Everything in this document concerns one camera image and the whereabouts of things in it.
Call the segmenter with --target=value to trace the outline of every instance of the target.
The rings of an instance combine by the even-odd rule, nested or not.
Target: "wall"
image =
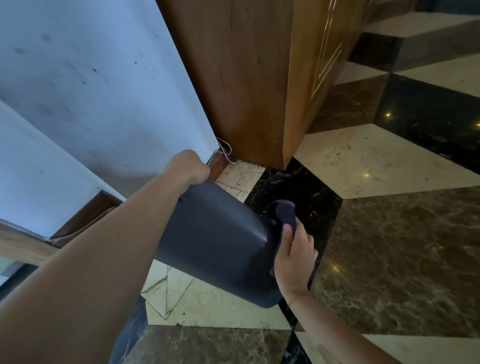
[[[101,189],[123,197],[0,101],[0,219],[50,237]]]
[[[124,196],[216,140],[155,0],[0,3],[0,98]]]

